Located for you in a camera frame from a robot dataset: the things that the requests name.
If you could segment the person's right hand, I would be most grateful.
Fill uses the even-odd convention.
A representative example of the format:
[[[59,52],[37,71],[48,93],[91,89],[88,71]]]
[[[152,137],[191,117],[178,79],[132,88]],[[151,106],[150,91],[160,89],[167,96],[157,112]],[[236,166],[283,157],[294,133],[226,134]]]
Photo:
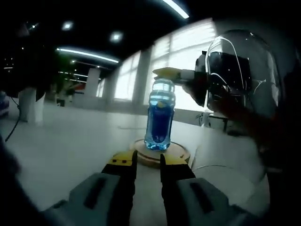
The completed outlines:
[[[206,82],[190,81],[185,83],[182,87],[199,106],[205,105],[205,96],[208,88]],[[212,110],[214,112],[219,112],[230,119],[234,119],[241,110],[240,105],[224,88],[217,88],[216,91],[218,98],[211,102],[210,106]]]

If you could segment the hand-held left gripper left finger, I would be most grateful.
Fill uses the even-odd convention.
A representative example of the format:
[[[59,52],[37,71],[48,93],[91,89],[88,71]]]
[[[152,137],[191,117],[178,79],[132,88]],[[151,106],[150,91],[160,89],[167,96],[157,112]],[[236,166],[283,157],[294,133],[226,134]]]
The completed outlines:
[[[112,156],[101,172],[94,173],[43,214],[53,226],[127,226],[130,221],[137,151]]]

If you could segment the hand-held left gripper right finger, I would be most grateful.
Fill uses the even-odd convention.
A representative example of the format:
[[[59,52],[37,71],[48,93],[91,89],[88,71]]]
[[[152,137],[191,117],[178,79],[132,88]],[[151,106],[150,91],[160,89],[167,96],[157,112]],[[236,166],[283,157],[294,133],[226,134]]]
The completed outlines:
[[[181,158],[161,154],[162,198],[169,226],[256,226],[258,218],[237,205]]]

